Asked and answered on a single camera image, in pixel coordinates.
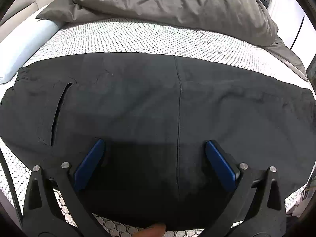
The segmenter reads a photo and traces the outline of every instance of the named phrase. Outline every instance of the black cord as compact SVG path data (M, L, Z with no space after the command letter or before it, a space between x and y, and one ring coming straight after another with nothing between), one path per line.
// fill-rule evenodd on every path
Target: black cord
M19 205L19 201L18 201L18 196L16 195L16 191L15 191L13 180L12 180L12 177L11 177L11 174L9 171L9 167L7 165L7 162L5 161L5 158L3 156L1 149L0 149L0 164L1 164L2 169L4 171L4 175L7 178L7 182L9 184L11 196L13 199L14 208L15 208L16 214L18 216L20 226L22 228L22 213L21 213L21 209L20 209L20 205Z

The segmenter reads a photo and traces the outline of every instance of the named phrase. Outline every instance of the finger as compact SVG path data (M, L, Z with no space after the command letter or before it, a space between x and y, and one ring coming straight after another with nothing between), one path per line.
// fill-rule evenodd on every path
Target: finger
M163 237L165 231L165 224L154 224L138 233L134 233L132 237Z

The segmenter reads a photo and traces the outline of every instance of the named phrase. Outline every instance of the blue pad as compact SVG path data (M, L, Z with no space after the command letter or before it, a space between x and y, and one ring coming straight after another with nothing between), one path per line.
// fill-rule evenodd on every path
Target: blue pad
M98 140L88 155L84 158L75 172L74 190L79 191L86 188L90 177L92 176L97 164L105 152L105 142Z
M236 174L211 141L206 143L205 153L224 189L234 191L236 189Z

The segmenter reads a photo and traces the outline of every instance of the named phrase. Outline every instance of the metal screw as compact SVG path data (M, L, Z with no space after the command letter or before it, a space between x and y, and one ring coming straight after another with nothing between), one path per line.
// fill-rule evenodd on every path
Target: metal screw
M275 173L277 171L277 168L275 166L270 166L270 171L272 173Z
M246 163L240 163L239 167L243 170L246 170L248 168L248 165Z
M70 164L69 164L69 162L67 162L67 161L65 161L65 162L63 162L63 163L61 164L61 167L62 167L62 168L69 168L69 166L70 166Z
M40 166L39 165L36 165L33 167L33 171L34 172L37 172L38 170L40 170Z

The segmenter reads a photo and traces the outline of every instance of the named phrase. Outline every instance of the mattress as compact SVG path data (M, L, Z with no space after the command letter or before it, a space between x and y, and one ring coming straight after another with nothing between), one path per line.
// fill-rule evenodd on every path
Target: mattress
M35 52L24 64L24 67L33 62L49 58L93 52L141 52L176 55L224 63L256 71L301 88L310 89L316 99L310 82L301 79L285 64L262 48L224 34L143 20L111 18L84 24L68 23ZM5 91L14 85L15 79L16 76L8 83L0 85L1 98ZM9 166L20 207L23 209L31 171L8 149L1 139L0 148ZM304 188L305 186L285 200L286 209L291 208ZM1 167L0 189L13 204ZM66 220L75 225L61 194L57 191L55 191L55 194ZM129 237L139 230L135 227L96 217L112 236ZM197 236L201 231L202 229L180 232L168 231L165 237L175 235L177 237Z

